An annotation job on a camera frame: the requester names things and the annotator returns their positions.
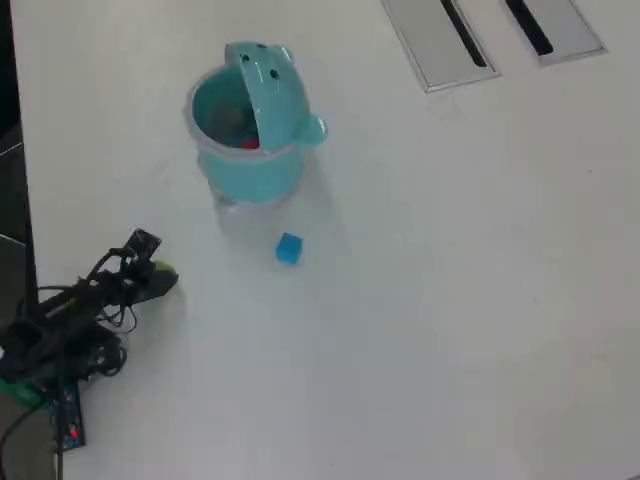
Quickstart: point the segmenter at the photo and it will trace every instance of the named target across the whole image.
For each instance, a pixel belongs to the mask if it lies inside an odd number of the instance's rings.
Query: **wire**
[[[0,440],[0,480],[7,480],[7,475],[4,471],[4,465],[2,463],[2,453],[4,451],[4,446],[7,443],[7,440],[9,440],[9,437],[11,437],[11,435],[13,434],[13,432],[15,432],[17,430],[17,428],[27,419],[29,418],[32,414],[34,414],[35,412],[37,412],[38,410],[40,410],[40,408],[42,408],[42,406],[47,403],[47,399],[43,398],[40,402],[38,402],[37,405],[34,405],[33,407],[31,407],[29,410],[27,410],[26,412],[24,412],[22,415],[20,415],[10,426],[9,428],[7,428],[4,432],[4,434],[2,435],[2,439]]]

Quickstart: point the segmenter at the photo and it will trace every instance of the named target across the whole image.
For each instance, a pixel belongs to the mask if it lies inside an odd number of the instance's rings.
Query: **blue cube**
[[[276,257],[278,260],[295,265],[298,263],[298,259],[301,254],[302,239],[295,235],[284,233],[280,239],[280,243],[278,243],[278,247],[276,248]]]

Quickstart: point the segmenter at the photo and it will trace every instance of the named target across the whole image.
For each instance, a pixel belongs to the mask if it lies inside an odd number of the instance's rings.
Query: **white table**
[[[15,0],[40,282],[136,225],[181,274],[67,478],[640,472],[640,3],[579,4],[610,53],[540,69],[465,0],[503,76],[425,95],[377,0]],[[331,133],[289,202],[224,216],[181,110],[246,38]]]

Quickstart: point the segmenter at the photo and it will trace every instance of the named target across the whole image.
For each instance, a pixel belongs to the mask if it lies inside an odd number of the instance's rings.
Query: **metal floor vent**
[[[573,0],[504,0],[543,65],[606,52]]]
[[[382,0],[425,91],[498,76],[455,0]]]

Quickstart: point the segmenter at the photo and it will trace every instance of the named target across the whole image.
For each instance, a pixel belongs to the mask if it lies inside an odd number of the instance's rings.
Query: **dark floor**
[[[24,155],[19,127],[0,138],[0,329],[13,319],[25,289],[26,208]],[[24,411],[0,394],[0,432]],[[4,451],[7,480],[52,480],[53,432],[48,415],[34,414],[8,441]]]

